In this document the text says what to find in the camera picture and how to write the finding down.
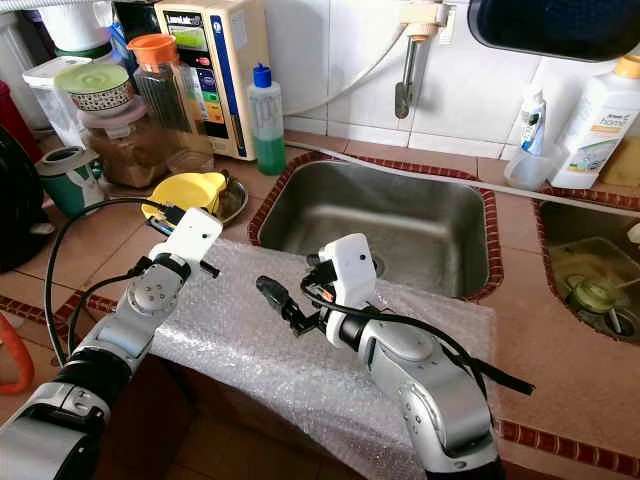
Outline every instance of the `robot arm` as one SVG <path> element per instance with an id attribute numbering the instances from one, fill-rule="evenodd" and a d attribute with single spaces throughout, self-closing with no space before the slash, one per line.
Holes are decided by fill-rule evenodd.
<path id="1" fill-rule="evenodd" d="M 0 478 L 91 477 L 115 401 L 221 231 L 218 220 L 189 209 L 171 236 L 151 250 L 150 266 L 131 280 L 115 312 L 93 327 L 55 379 L 0 427 Z"/>
<path id="2" fill-rule="evenodd" d="M 343 237 L 310 259 L 314 269 L 302 287 L 314 291 L 312 302 L 324 307 L 311 317 L 275 280 L 260 277 L 256 282 L 294 333 L 317 327 L 336 347 L 357 352 L 376 385 L 398 404 L 429 479 L 504 478 L 491 414 L 476 380 L 434 335 L 378 320 L 380 312 L 367 306 L 376 274 L 365 236 Z M 338 306 L 348 308 L 339 311 Z M 523 392 L 532 388 L 509 378 Z"/>

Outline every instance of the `bubble wrap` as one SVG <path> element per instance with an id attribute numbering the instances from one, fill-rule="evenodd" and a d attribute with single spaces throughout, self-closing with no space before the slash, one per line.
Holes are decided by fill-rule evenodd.
<path id="1" fill-rule="evenodd" d="M 366 478 L 423 479 L 399 410 L 355 352 L 333 347 L 319 331 L 294 337 L 256 289 L 258 276 L 270 276 L 311 314 L 298 287 L 304 258 L 218 240 L 206 260 L 220 276 L 199 275 L 185 286 L 152 352 L 244 391 Z M 491 360 L 493 310 L 382 280 L 373 301 Z"/>

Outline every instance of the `faucet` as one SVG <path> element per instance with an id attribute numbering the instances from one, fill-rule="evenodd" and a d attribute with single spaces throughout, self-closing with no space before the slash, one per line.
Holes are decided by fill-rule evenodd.
<path id="1" fill-rule="evenodd" d="M 437 35 L 441 27 L 446 27 L 449 8 L 442 3 L 442 0 L 400 1 L 400 22 L 407 24 L 405 32 L 408 42 L 402 81 L 396 83 L 395 114 L 397 118 L 406 118 L 413 102 L 413 75 L 418 47 Z"/>

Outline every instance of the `blue bottle cap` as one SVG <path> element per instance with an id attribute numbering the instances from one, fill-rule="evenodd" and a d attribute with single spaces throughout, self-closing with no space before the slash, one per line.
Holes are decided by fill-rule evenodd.
<path id="1" fill-rule="evenodd" d="M 271 86 L 271 69 L 258 63 L 253 67 L 253 83 L 256 87 L 267 88 Z"/>

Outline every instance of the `patterned bowl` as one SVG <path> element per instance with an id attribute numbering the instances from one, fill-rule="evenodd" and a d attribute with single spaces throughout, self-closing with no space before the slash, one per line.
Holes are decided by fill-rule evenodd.
<path id="1" fill-rule="evenodd" d="M 56 75 L 54 84 L 69 93 L 80 110 L 112 117 L 126 110 L 134 91 L 127 71 L 118 65 L 88 63 Z"/>

